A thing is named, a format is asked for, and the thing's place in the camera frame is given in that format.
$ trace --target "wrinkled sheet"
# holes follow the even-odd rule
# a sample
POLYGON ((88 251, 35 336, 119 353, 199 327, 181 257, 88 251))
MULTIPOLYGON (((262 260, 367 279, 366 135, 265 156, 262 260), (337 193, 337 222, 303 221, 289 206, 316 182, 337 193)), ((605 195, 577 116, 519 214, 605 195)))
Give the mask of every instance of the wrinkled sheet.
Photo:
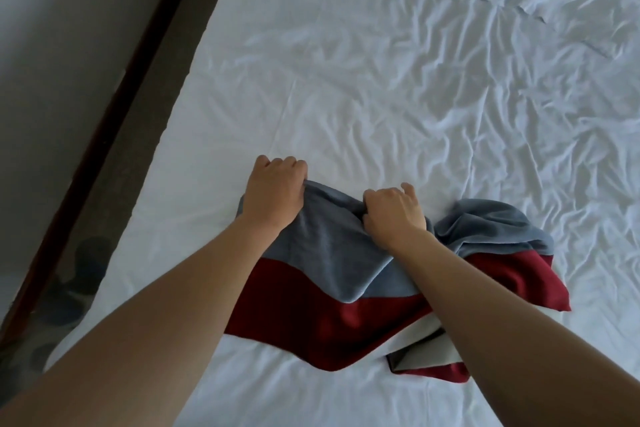
MULTIPOLYGON (((92 308, 49 363, 228 225, 266 153, 354 197, 412 181, 435 221, 460 197, 513 204, 556 241, 559 320, 640 377, 637 6, 219 0, 92 308)), ((499 425, 473 381, 393 375, 380 355, 328 373, 237 337, 176 425, 212 423, 499 425)))

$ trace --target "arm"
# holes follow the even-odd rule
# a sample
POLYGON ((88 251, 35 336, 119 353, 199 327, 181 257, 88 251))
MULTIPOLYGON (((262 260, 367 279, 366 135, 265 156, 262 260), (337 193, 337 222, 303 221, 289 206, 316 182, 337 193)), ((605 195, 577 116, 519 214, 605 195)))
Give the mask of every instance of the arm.
POLYGON ((403 188, 365 192, 365 228, 428 299, 501 422, 640 425, 640 383, 441 245, 403 188))
POLYGON ((306 173, 302 160, 260 156, 243 214, 98 324, 0 411, 0 425, 173 425, 253 266, 300 211, 306 173))

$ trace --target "towel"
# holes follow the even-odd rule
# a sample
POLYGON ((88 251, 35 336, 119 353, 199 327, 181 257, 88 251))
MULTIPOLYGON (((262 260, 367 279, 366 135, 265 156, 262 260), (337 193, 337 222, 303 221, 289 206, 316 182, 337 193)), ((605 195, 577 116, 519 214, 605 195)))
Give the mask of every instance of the towel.
MULTIPOLYGON (((257 262, 225 332, 327 371, 386 357, 396 374, 466 382, 468 371, 429 303, 364 230, 365 213, 362 201, 306 181, 302 210, 257 262)), ((444 219, 427 219, 427 229, 548 315, 570 310, 551 269, 552 238, 510 204, 461 199, 444 219)))

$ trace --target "hand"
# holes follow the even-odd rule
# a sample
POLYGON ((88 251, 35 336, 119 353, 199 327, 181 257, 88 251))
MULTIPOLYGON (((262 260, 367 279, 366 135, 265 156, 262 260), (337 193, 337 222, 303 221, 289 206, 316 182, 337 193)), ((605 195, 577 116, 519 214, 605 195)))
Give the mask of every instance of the hand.
POLYGON ((420 208, 415 189, 409 183, 401 184, 401 191, 392 187, 364 192, 367 214, 364 215, 364 229, 380 248, 394 255, 402 242, 414 230, 426 230, 427 222, 420 208))
POLYGON ((289 156, 255 160, 244 192, 242 216, 254 225, 280 233, 302 209, 307 163, 289 156))

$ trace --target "gray wall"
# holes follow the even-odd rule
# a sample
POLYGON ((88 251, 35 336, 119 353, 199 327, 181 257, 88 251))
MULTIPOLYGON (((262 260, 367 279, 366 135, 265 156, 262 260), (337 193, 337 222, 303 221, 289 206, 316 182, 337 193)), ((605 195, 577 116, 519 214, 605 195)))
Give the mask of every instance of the gray wall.
POLYGON ((0 320, 159 0, 0 0, 0 320))

